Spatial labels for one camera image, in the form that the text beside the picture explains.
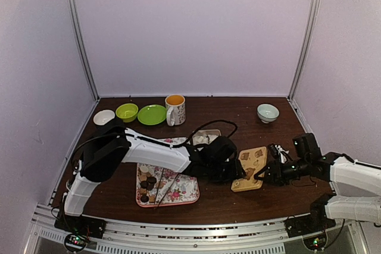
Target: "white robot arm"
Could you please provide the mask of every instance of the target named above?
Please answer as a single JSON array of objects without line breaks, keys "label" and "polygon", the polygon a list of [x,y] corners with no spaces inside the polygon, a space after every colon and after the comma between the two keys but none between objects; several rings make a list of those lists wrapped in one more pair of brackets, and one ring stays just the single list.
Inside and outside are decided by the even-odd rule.
[{"label": "white robot arm", "polygon": [[342,156],[331,167],[330,181],[337,195],[329,199],[325,206],[327,218],[381,224],[380,167],[358,161],[350,162]]},{"label": "white robot arm", "polygon": [[324,195],[311,205],[314,220],[354,219],[381,224],[381,168],[358,162],[345,154],[323,156],[312,133],[293,139],[300,158],[284,162],[277,145],[268,149],[274,157],[255,178],[283,186],[310,175],[331,184],[335,195]]},{"label": "white robot arm", "polygon": [[[141,135],[132,129],[125,129],[125,136],[130,143],[127,153],[121,160],[125,162],[140,162],[170,169],[177,173],[183,172],[190,164],[190,154],[185,146],[173,148],[173,145],[157,139]],[[66,215],[78,217],[92,192],[101,183],[89,180],[81,174],[82,164],[74,173],[75,179],[71,184],[65,199]]]},{"label": "white robot arm", "polygon": [[[236,127],[236,124],[226,120],[210,123],[217,121]],[[193,133],[207,124],[209,123],[200,126]],[[159,166],[196,177],[207,175],[215,181],[242,178],[245,172],[236,159],[236,146],[228,137],[219,136],[199,150],[186,144],[190,139],[178,145],[166,143],[125,128],[124,123],[116,118],[82,144],[81,159],[73,172],[72,180],[67,184],[68,193],[64,195],[64,213],[79,217],[94,189],[111,178],[119,164],[125,162]]]}]

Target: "cutting board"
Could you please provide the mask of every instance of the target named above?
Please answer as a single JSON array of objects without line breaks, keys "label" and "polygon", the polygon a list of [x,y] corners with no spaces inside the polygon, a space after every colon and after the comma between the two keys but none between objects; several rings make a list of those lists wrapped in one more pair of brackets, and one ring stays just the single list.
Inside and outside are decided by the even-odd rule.
[{"label": "cutting board", "polygon": [[254,174],[259,172],[267,163],[267,148],[260,147],[243,150],[239,153],[239,160],[242,168],[246,172],[245,178],[234,180],[232,183],[233,192],[244,192],[246,190],[257,190],[263,182],[256,180]]}]

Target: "green plate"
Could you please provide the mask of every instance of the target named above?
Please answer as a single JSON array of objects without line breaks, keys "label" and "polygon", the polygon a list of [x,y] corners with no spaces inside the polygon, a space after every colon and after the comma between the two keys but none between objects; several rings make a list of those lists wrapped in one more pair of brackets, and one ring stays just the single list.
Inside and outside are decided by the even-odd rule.
[{"label": "green plate", "polygon": [[138,120],[144,125],[156,125],[167,118],[167,110],[162,105],[147,105],[138,113]]}]

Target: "wooden table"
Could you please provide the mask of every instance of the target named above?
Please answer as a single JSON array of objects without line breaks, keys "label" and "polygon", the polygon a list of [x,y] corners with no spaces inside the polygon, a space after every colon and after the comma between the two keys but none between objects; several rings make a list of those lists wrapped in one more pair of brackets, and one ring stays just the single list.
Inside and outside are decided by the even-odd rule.
[{"label": "wooden table", "polygon": [[[149,104],[164,105],[164,98],[101,99],[95,113],[103,109],[115,111],[119,105],[128,102],[142,108]],[[280,111],[279,118],[271,124],[264,124],[257,117],[257,106],[265,102],[275,105]],[[187,137],[201,124],[215,119],[234,121],[238,125],[238,131],[231,137],[238,150],[279,143],[296,158],[292,138],[304,132],[285,98],[186,98],[186,122],[181,126],[169,127],[165,122],[144,126],[138,120],[126,126],[155,138]],[[218,128],[223,134],[228,134],[232,127],[217,123],[210,128]],[[80,143],[94,131],[94,123],[88,122]],[[61,179],[53,206],[58,205],[69,177],[70,167]],[[135,201],[136,164],[121,164],[110,180],[95,189],[84,214],[158,224],[253,222],[307,213],[311,202],[330,192],[329,184],[318,180],[317,186],[275,187],[264,184],[259,190],[240,193],[233,193],[230,184],[213,184],[206,179],[198,182],[201,195],[196,203],[156,210],[141,208]],[[308,178],[294,182],[298,186],[310,183]]]}]

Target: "white wall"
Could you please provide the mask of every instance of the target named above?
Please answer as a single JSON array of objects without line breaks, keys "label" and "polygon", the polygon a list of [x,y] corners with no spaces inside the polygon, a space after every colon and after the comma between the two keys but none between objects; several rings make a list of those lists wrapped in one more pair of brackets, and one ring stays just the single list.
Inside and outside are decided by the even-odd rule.
[{"label": "white wall", "polygon": [[[321,0],[295,99],[324,152],[381,165],[380,0]],[[366,229],[381,253],[381,231]]]},{"label": "white wall", "polygon": [[285,96],[310,0],[76,0],[100,95]]},{"label": "white wall", "polygon": [[66,0],[0,0],[0,253],[20,253],[93,105]]}]

